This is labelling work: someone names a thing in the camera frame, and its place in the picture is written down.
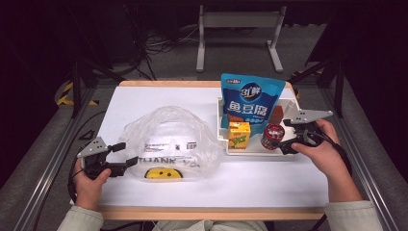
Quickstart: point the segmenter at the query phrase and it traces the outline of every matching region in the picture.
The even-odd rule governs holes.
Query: white tray
[[[282,107],[284,116],[283,118],[289,118],[295,112],[299,111],[299,105],[297,103],[296,97],[294,96],[291,89],[285,88],[276,103]],[[268,150],[261,145],[262,134],[256,134],[248,142],[246,149],[232,149],[228,148],[228,129],[220,127],[222,118],[222,98],[218,98],[217,102],[217,137],[222,146],[225,147],[225,151],[228,155],[241,155],[241,156],[283,156],[280,148],[274,150]],[[293,134],[293,127],[286,127],[283,122],[280,124],[285,128],[285,137],[282,141],[286,141],[295,137]]]

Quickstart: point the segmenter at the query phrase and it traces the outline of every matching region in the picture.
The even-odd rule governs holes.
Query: metal frame
[[[325,100],[326,105],[330,107],[330,110],[335,110],[333,106],[333,96],[330,92],[330,89],[320,89],[321,95]],[[343,119],[340,119],[338,116],[332,116],[334,118],[334,124],[337,125],[337,131],[344,138],[345,148],[348,149],[348,158],[353,166],[353,170],[358,174],[363,187],[369,197],[370,201],[375,205],[377,213],[380,218],[380,222],[383,226],[383,229],[386,230],[395,230],[398,228],[395,224],[393,216],[391,215],[379,189],[374,179],[372,178],[369,169],[364,163],[364,159],[360,154],[360,151],[354,142],[350,132]]]
[[[69,121],[63,137],[61,138],[60,143],[58,144],[53,156],[51,157],[47,168],[39,178],[37,186],[23,213],[21,214],[14,228],[14,231],[32,230],[37,215],[40,212],[41,206],[45,202],[48,191],[52,186],[52,182],[57,177],[59,168],[64,162],[64,153],[69,148],[69,143],[74,138],[75,132],[80,126],[79,121],[81,120],[81,117],[85,112],[85,109],[88,105],[87,103],[91,101],[93,93],[94,89],[87,89],[84,93],[81,104],[83,105],[83,107],[80,108],[78,115]]]
[[[276,43],[285,18],[286,7],[281,7],[280,12],[204,12],[200,6],[199,14],[199,44],[197,54],[197,72],[204,71],[205,39],[204,28],[221,27],[264,27],[274,28],[272,40],[267,40],[269,54],[272,58],[276,72],[282,72],[283,67],[276,51]]]

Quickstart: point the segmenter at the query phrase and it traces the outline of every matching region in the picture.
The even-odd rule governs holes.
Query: white tabletop
[[[283,95],[293,97],[284,89]],[[117,87],[98,136],[117,143],[126,124],[163,106],[179,106],[210,124],[217,136],[220,88]],[[115,153],[109,162],[122,162]],[[186,182],[151,183],[130,170],[105,184],[101,206],[146,208],[321,208],[328,202],[325,176],[305,156],[226,155],[216,174]]]

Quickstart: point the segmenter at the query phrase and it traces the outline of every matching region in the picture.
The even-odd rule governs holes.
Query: white table
[[[98,136],[106,144],[115,144],[126,124],[169,105],[185,108],[213,124],[216,136],[220,96],[218,81],[122,82]],[[108,161],[123,160],[111,153]],[[216,174],[197,181],[145,182],[128,169],[124,176],[110,178],[105,184],[100,212],[106,219],[318,219],[327,202],[325,176],[301,154],[225,154]]]

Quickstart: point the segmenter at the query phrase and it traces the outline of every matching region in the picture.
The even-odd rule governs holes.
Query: sleeve
[[[370,201],[329,203],[324,208],[330,229],[379,231],[383,230],[378,215]]]
[[[58,231],[99,231],[103,225],[102,214],[72,206],[66,213]]]

